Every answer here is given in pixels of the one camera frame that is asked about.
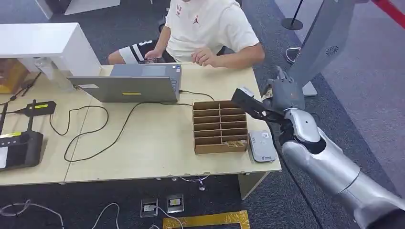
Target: white t-shirt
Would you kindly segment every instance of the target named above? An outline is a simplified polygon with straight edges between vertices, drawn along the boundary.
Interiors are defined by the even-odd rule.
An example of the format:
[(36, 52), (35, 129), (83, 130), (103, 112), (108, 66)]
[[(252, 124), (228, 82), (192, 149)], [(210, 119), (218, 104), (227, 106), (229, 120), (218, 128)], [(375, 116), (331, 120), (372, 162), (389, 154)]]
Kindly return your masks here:
[(171, 30), (166, 51), (178, 62), (192, 61), (202, 47), (217, 54), (223, 46), (238, 52), (259, 43), (235, 0), (171, 0), (166, 26)]

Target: yellow tape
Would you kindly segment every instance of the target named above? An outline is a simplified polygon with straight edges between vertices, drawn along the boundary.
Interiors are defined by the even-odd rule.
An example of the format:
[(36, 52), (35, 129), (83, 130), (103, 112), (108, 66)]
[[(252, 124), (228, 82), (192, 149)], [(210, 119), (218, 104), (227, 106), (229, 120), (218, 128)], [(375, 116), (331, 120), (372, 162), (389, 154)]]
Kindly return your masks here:
[(0, 135), (0, 138), (15, 137), (15, 136), (20, 136), (20, 135), (21, 135), (21, 132), (14, 132), (14, 133), (10, 133), (10, 134)]
[(48, 107), (48, 104), (35, 106), (35, 109), (44, 108), (44, 107)]
[(141, 95), (139, 92), (123, 92), (123, 95)]
[[(250, 229), (249, 217), (245, 210), (205, 216), (181, 217), (179, 220), (185, 228), (238, 223), (241, 229)], [(175, 219), (164, 218), (163, 229), (173, 228), (181, 228), (181, 226)]]

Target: divided tray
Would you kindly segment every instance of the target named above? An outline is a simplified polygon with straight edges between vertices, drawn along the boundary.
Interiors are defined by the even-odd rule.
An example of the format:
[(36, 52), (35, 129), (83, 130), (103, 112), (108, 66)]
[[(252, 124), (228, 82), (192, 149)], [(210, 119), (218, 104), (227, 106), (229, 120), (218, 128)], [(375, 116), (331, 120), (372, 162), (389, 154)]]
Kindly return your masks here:
[(196, 154), (246, 151), (246, 114), (232, 101), (195, 102), (192, 112)]

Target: man's hand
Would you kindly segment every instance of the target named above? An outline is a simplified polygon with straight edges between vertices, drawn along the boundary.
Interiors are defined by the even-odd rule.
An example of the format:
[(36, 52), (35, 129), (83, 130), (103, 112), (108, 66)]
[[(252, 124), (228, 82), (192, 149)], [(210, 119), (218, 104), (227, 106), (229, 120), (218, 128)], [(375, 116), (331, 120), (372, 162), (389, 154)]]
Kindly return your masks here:
[(150, 60), (150, 59), (156, 59), (156, 58), (160, 58), (162, 57), (163, 52), (159, 51), (159, 50), (152, 50), (149, 51), (146, 55), (145, 55), (145, 59)]
[(218, 56), (213, 54), (213, 52), (207, 47), (197, 49), (191, 57), (192, 62), (200, 66), (211, 65), (214, 68), (221, 67)]

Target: white cable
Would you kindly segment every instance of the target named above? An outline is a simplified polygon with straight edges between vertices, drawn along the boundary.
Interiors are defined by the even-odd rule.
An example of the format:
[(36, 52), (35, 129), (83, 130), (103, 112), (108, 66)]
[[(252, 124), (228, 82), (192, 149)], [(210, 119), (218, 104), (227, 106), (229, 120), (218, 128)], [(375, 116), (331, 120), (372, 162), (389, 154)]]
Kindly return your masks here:
[(115, 217), (115, 226), (117, 227), (117, 229), (119, 229), (119, 226), (118, 226), (119, 205), (118, 205), (117, 203), (111, 203), (111, 204), (107, 205), (107, 206), (101, 211), (100, 215), (98, 215), (98, 218), (97, 218), (97, 220), (96, 220), (94, 226), (93, 226), (91, 229), (94, 229), (94, 228), (97, 226), (97, 223), (98, 223), (98, 221), (100, 220), (101, 216), (103, 215), (104, 211), (105, 211), (108, 207), (110, 207), (110, 206), (112, 206), (112, 205), (115, 205), (115, 206), (117, 207), (117, 209), (118, 209), (118, 210), (117, 210), (117, 216)]
[(160, 229), (158, 226), (156, 226), (155, 224), (153, 224), (149, 229), (152, 229), (152, 228), (157, 228), (157, 229)]
[[(10, 208), (10, 207), (13, 207), (13, 206), (20, 206), (20, 205), (24, 205), (24, 207), (23, 207), (22, 210), (19, 211), (19, 212), (16, 212), (16, 213), (13, 213), (13, 214), (5, 212), (5, 210), (8, 209), (8, 208)], [(0, 215), (5, 216), (5, 217), (15, 217), (15, 216), (18, 216), (18, 215), (22, 214), (23, 212), (25, 212), (25, 210), (27, 210), (27, 208), (28, 208), (29, 206), (31, 206), (31, 205), (32, 205), (32, 206), (37, 206), (37, 207), (39, 207), (39, 208), (43, 208), (43, 209), (45, 209), (45, 210), (48, 210), (48, 211), (50, 211), (50, 212), (56, 214), (56, 215), (59, 217), (59, 219), (61, 220), (61, 227), (64, 229), (63, 218), (62, 218), (62, 215), (61, 215), (61, 214), (57, 213), (56, 211), (54, 211), (54, 210), (52, 210), (52, 209), (50, 209), (50, 208), (44, 207), (44, 206), (42, 206), (42, 205), (39, 205), (39, 204), (32, 204), (30, 199), (28, 199), (25, 203), (15, 203), (15, 204), (10, 204), (10, 205), (7, 205), (7, 206), (5, 206), (5, 207), (0, 208)], [(110, 207), (110, 206), (112, 206), (112, 205), (115, 205), (115, 206), (117, 207), (117, 216), (116, 216), (116, 218), (115, 218), (115, 225), (116, 225), (117, 229), (119, 229), (119, 226), (118, 226), (119, 205), (118, 205), (117, 203), (111, 203), (111, 204), (107, 205), (107, 206), (101, 211), (100, 215), (98, 215), (98, 218), (97, 218), (97, 220), (96, 220), (94, 226), (93, 226), (91, 229), (94, 229), (94, 228), (97, 226), (97, 223), (99, 222), (99, 220), (100, 220), (101, 216), (103, 215), (104, 211), (105, 211), (108, 207)]]
[(181, 229), (183, 229), (183, 224), (181, 223), (181, 221), (180, 221), (178, 218), (173, 217), (173, 216), (169, 216), (163, 209), (161, 209), (161, 208), (158, 207), (158, 206), (155, 206), (155, 207), (157, 207), (159, 210), (161, 210), (167, 217), (177, 220), (177, 222), (180, 223)]
[(191, 179), (191, 180), (187, 180), (187, 179), (185, 179), (185, 178), (182, 178), (182, 177), (180, 177), (182, 180), (184, 180), (184, 181), (187, 181), (187, 182), (200, 182), (200, 181), (203, 181), (203, 180), (205, 180), (206, 178), (208, 178), (210, 175), (208, 175), (208, 176), (205, 176), (205, 177), (203, 177), (203, 178), (200, 178), (200, 179)]
[[(24, 205), (24, 207), (23, 207), (22, 210), (19, 211), (19, 212), (16, 212), (16, 213), (14, 213), (14, 214), (10, 214), (10, 213), (5, 212), (5, 210), (8, 209), (8, 208), (10, 208), (10, 207), (13, 207), (13, 206), (20, 206), (20, 205)], [(32, 204), (32, 203), (31, 203), (31, 200), (29, 200), (29, 199), (28, 199), (25, 203), (15, 203), (15, 204), (10, 204), (10, 205), (7, 205), (7, 206), (5, 206), (5, 207), (2, 207), (2, 208), (0, 209), (0, 215), (5, 216), (5, 217), (15, 217), (15, 216), (18, 216), (18, 215), (22, 214), (23, 212), (25, 212), (25, 210), (27, 210), (27, 208), (28, 208), (29, 206), (31, 206), (31, 205), (32, 205), (32, 206), (37, 206), (37, 207), (39, 207), (39, 208), (43, 208), (43, 209), (45, 209), (45, 210), (48, 210), (48, 211), (50, 211), (50, 212), (56, 214), (56, 215), (59, 217), (59, 219), (61, 220), (61, 227), (64, 228), (63, 218), (62, 218), (62, 215), (61, 215), (61, 214), (57, 213), (56, 211), (54, 211), (54, 210), (52, 210), (52, 209), (50, 209), (50, 208), (44, 207), (44, 206), (42, 206), (42, 205), (39, 205), (39, 204)]]

